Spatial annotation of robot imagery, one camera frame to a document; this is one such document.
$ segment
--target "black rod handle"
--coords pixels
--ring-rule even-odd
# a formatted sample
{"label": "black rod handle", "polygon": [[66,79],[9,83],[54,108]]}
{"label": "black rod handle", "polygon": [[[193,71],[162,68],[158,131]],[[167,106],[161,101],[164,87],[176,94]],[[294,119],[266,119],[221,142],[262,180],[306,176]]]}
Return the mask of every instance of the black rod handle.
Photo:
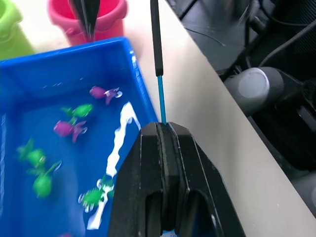
{"label": "black rod handle", "polygon": [[153,44],[154,44],[155,70],[156,70],[156,76],[158,77],[158,76],[163,75],[158,0],[150,0],[150,12],[151,12],[151,16],[152,16],[152,32],[153,32]]}

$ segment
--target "water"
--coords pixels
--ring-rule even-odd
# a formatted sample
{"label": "water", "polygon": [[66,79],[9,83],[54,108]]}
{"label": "water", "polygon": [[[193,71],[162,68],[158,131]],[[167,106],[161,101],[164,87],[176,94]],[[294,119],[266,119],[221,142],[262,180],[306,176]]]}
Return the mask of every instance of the water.
{"label": "water", "polygon": [[[3,159],[1,149],[1,168],[4,168],[5,162],[5,175],[2,176],[5,177],[5,194],[0,203],[4,201],[1,218],[8,220],[8,225],[1,231],[4,236],[57,237],[64,233],[74,237],[106,236],[113,201],[109,199],[105,204],[99,229],[87,230],[88,219],[95,213],[96,207],[92,212],[85,213],[78,197],[95,188],[97,180],[107,169],[111,170],[108,178],[114,176],[115,181],[113,168],[119,170],[137,137],[139,126],[146,125],[148,119],[138,93],[128,84],[97,85],[105,89],[120,88],[122,96],[114,98],[108,106],[105,99],[98,100],[89,94],[92,86],[61,94],[45,88],[40,93],[52,96],[21,101],[5,115],[5,121],[2,117],[1,127],[6,128]],[[90,103],[94,107],[92,112],[78,120],[87,121],[84,125],[87,131],[79,135],[75,144],[71,136],[59,137],[54,133],[53,128],[59,120],[70,120],[60,110],[61,107],[74,109]],[[131,115],[130,119],[121,118],[121,114],[126,116],[131,109],[136,115]],[[52,191],[47,198],[36,197],[32,190],[36,177],[26,174],[31,167],[27,162],[19,162],[16,153],[16,148],[25,145],[30,137],[35,141],[35,149],[44,150],[46,169],[62,160],[61,167],[52,173]],[[111,165],[107,168],[109,156]]]}

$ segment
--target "green bucket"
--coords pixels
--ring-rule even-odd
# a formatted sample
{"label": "green bucket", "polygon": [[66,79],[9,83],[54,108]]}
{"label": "green bucket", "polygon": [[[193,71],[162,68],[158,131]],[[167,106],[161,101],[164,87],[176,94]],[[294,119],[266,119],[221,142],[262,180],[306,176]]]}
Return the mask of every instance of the green bucket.
{"label": "green bucket", "polygon": [[0,0],[0,60],[33,54],[18,23],[22,16],[9,0]]}

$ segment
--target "pink bucket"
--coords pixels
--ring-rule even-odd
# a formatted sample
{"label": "pink bucket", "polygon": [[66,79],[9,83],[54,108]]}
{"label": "pink bucket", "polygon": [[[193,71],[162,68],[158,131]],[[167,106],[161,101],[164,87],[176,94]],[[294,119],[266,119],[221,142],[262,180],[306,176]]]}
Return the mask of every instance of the pink bucket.
{"label": "pink bucket", "polygon": [[[60,26],[71,45],[89,42],[83,33],[80,21],[75,18],[68,0],[48,0],[50,21]],[[123,18],[127,14],[126,0],[101,0],[95,25],[95,40],[123,36]]]}

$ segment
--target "pink toy fish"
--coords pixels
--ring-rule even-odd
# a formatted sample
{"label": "pink toy fish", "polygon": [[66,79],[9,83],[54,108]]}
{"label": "pink toy fish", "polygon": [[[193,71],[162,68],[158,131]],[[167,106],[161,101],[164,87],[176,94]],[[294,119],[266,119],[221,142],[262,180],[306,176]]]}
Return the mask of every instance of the pink toy fish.
{"label": "pink toy fish", "polygon": [[94,86],[91,88],[90,94],[96,99],[102,99],[106,97],[105,103],[107,105],[110,103],[113,97],[119,98],[122,96],[122,92],[119,91],[119,87],[111,90],[105,90],[101,87]]}
{"label": "pink toy fish", "polygon": [[54,126],[54,132],[58,135],[65,137],[69,135],[73,135],[73,143],[76,142],[77,137],[80,134],[84,134],[87,131],[86,127],[82,127],[86,121],[79,122],[75,126],[72,126],[70,123],[65,121],[58,121]]}

